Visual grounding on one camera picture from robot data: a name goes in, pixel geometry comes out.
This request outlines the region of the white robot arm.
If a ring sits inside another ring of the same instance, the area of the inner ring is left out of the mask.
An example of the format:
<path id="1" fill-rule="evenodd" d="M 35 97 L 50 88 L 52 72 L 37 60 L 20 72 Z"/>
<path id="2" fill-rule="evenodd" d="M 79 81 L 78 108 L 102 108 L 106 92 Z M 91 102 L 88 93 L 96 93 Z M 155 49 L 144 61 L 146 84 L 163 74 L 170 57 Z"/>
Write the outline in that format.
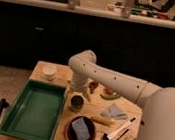
<path id="1" fill-rule="evenodd" d="M 175 140 L 175 88 L 161 88 L 100 67 L 96 62 L 91 50 L 70 57 L 68 66 L 73 71 L 70 86 L 74 92 L 85 91 L 89 79 L 97 81 L 142 108 L 143 124 L 138 129 L 137 140 Z"/>

